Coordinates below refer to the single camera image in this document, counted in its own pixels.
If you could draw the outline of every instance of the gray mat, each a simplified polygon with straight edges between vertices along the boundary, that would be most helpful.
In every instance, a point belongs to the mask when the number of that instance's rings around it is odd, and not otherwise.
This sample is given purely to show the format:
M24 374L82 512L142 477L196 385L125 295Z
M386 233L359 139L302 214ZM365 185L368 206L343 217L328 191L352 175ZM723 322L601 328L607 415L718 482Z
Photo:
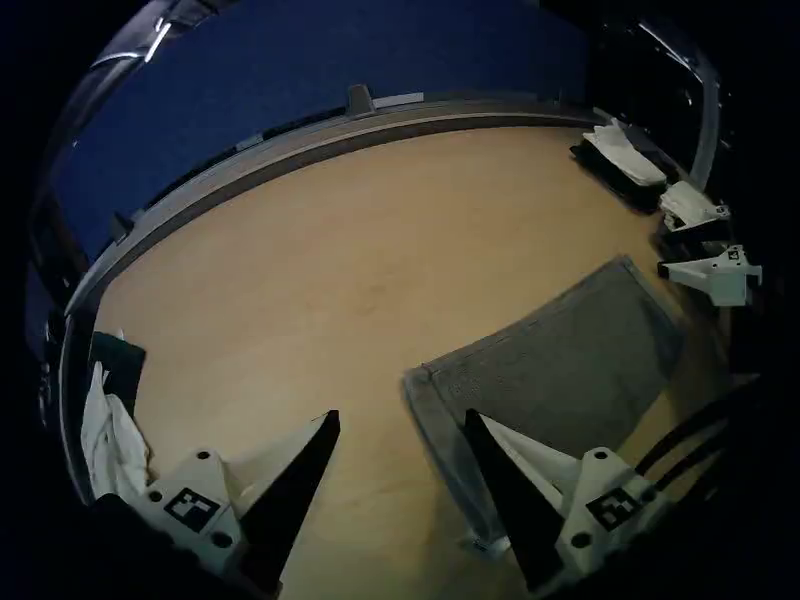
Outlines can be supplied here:
M476 535L490 543L504 533L460 431L467 409L576 457L617 448L667 383L682 342L632 261L618 257L521 321L407 372L422 438Z

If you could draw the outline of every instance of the wooden surface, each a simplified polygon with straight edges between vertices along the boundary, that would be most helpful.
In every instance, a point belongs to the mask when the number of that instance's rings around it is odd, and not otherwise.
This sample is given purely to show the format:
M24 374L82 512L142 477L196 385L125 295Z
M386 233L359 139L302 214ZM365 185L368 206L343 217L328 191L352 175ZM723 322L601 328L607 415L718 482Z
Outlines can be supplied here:
M97 328L122 328L148 352L135 416L156 473L197 446L233 456L341 411L285 600L524 597L513 556L490 563L458 548L464 521L400 378L616 254L633 258L689 331L623 457L641 457L723 384L705 326L655 276L656 217L581 171L569 158L579 135L464 131L315 164L213 209L109 287Z

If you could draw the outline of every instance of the white cloth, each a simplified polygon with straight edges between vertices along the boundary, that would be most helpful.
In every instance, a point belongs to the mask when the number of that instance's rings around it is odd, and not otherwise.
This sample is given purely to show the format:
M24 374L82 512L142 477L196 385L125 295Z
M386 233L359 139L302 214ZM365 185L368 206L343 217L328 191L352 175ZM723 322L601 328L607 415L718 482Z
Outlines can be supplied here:
M598 125L584 139L597 148L615 167L637 185L664 183L667 176L634 148L616 119L611 125Z
M678 217L686 225L697 225L716 216L717 207L705 194L698 192L686 181L678 181L661 194L661 210L668 216ZM665 220L667 227L675 229L674 220Z
M148 448L120 399L103 392L103 365L94 364L81 425L81 446L96 498L117 494L126 502L147 486Z

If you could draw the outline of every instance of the white towel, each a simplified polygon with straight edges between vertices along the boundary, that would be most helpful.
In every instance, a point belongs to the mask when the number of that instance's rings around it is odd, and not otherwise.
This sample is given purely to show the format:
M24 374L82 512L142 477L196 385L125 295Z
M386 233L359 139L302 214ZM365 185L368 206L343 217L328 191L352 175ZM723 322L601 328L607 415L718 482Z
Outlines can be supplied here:
M637 185L655 185L667 180L657 166L634 148L616 119L611 125L596 126L594 133L584 133L583 137Z
M120 399L103 392L103 365L94 364L81 425L81 446L95 498L117 494L126 502L147 486L148 448Z

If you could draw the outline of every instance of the blue wall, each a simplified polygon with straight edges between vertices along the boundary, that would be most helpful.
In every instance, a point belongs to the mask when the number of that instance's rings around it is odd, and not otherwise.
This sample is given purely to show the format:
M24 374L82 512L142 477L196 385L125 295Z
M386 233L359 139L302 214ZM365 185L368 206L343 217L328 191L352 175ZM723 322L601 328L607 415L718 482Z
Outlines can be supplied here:
M523 0L243 0L159 48L59 161L55 188L90 257L193 167L346 89L524 91L579 101L586 42Z

